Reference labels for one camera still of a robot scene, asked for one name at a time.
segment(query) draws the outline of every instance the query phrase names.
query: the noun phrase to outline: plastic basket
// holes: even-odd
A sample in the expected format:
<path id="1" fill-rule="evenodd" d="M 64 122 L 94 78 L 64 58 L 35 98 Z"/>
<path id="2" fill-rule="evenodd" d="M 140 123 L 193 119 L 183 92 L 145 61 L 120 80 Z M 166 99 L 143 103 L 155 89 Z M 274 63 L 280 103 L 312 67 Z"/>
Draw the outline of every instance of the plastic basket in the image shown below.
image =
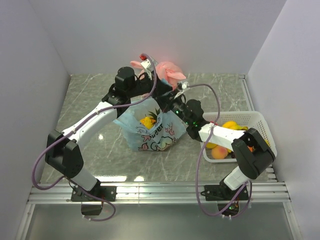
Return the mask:
<path id="1" fill-rule="evenodd" d="M 206 112 L 203 114 L 204 119 L 207 121 L 214 121 L 217 117 L 217 112 Z M 258 111 L 225 111 L 220 113 L 220 117 L 217 121 L 219 126 L 222 126 L 225 122 L 235 121 L 240 126 L 247 126 L 248 128 L 254 128 L 259 131 L 261 136 L 269 142 L 269 147 L 273 151 L 274 155 L 277 156 L 277 150 L 275 141 L 271 135 L 268 124 L 264 116 Z M 235 158 L 225 159 L 213 159 L 211 155 L 211 149 L 205 148 L 203 151 L 203 157 L 210 163 L 231 163 L 236 162 Z"/>

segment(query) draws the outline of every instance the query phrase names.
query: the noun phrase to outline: pink plastic bag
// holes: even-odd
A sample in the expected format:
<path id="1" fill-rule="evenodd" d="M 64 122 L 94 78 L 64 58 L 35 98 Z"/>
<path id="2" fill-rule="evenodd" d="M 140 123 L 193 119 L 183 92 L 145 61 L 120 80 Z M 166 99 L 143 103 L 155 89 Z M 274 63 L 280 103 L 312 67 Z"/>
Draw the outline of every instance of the pink plastic bag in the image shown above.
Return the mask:
<path id="1" fill-rule="evenodd" d="M 141 63 L 138 61 L 131 61 L 130 62 L 132 67 L 136 69 L 142 69 Z M 186 76 L 183 75 L 182 70 L 180 67 L 174 65 L 170 61 L 162 61 L 159 62 L 158 65 L 155 67 L 156 73 L 160 79 L 165 79 L 171 86 L 172 89 L 176 89 L 177 82 L 180 82 L 186 79 Z"/>

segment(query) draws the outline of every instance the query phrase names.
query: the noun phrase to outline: red cap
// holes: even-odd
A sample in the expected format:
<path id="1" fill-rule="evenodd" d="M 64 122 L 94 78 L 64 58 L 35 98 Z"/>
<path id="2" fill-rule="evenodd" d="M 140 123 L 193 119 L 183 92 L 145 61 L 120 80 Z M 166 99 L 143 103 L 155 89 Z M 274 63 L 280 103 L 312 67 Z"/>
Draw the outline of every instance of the red cap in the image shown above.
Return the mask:
<path id="1" fill-rule="evenodd" d="M 147 57 L 145 56 L 145 55 L 140 55 L 140 59 L 142 60 L 142 61 L 144 61 L 144 60 L 146 60 L 147 59 Z"/>

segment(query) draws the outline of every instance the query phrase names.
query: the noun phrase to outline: blue plastic bag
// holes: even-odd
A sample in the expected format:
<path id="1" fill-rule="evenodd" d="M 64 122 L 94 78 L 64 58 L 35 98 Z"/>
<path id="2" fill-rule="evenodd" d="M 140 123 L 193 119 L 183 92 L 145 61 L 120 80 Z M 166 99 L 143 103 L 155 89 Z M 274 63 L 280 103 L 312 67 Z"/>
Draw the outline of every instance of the blue plastic bag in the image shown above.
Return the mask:
<path id="1" fill-rule="evenodd" d="M 172 111 L 157 115 L 156 123 L 147 129 L 140 120 L 160 107 L 153 98 L 130 106 L 113 122 L 122 128 L 128 146 L 133 151 L 163 151 L 175 143 L 185 132 L 182 121 Z"/>

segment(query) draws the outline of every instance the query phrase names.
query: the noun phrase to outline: gray marble surface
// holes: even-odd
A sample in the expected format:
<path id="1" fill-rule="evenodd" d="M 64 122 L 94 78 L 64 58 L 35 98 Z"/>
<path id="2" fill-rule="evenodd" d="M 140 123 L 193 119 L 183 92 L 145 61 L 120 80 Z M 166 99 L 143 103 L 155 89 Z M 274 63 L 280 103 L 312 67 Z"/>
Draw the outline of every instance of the gray marble surface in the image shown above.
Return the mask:
<path id="1" fill-rule="evenodd" d="M 61 110 L 56 129 L 62 131 L 83 118 L 108 92 L 115 74 L 73 75 Z M 247 111 L 241 81 L 236 74 L 189 74 L 188 82 L 210 84 L 218 94 L 221 110 Z M 205 112 L 216 112 L 217 104 L 211 90 L 196 87 L 188 91 L 187 99 L 201 101 Z M 194 181 L 200 143 L 187 134 L 163 152 L 133 152 L 114 123 L 95 134 L 82 150 L 84 166 L 101 181 Z M 203 159 L 200 179 L 220 181 L 236 163 L 209 163 Z M 46 165 L 42 183 L 52 183 L 61 174 Z M 259 180 L 267 180 L 263 173 Z"/>

